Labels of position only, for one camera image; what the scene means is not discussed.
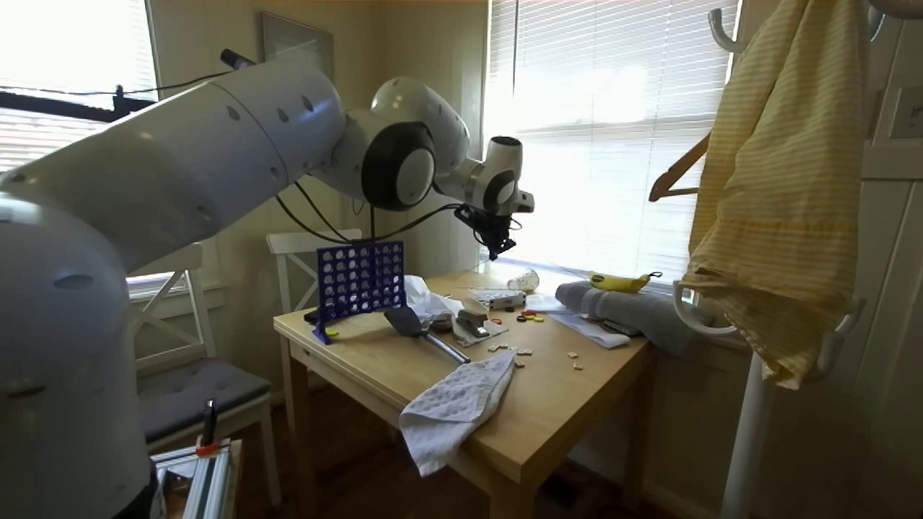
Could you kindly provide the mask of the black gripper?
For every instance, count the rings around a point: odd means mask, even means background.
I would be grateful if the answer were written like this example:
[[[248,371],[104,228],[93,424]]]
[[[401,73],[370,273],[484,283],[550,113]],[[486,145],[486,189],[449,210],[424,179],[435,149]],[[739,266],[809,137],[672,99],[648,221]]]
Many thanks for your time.
[[[498,259],[505,251],[515,244],[515,240],[511,237],[508,215],[495,215],[471,204],[458,204],[452,215],[472,230],[472,237],[486,247],[491,259]]]

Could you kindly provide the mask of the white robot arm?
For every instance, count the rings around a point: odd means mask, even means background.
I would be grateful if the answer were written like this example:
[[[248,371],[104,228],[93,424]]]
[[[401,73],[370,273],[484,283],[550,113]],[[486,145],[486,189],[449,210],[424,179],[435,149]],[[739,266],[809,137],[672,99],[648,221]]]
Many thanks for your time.
[[[127,277],[208,240],[299,175],[381,210],[429,192],[505,253],[523,145],[471,152],[462,114],[413,78],[348,113],[305,57],[248,63],[16,166],[0,184],[0,514],[145,519]]]

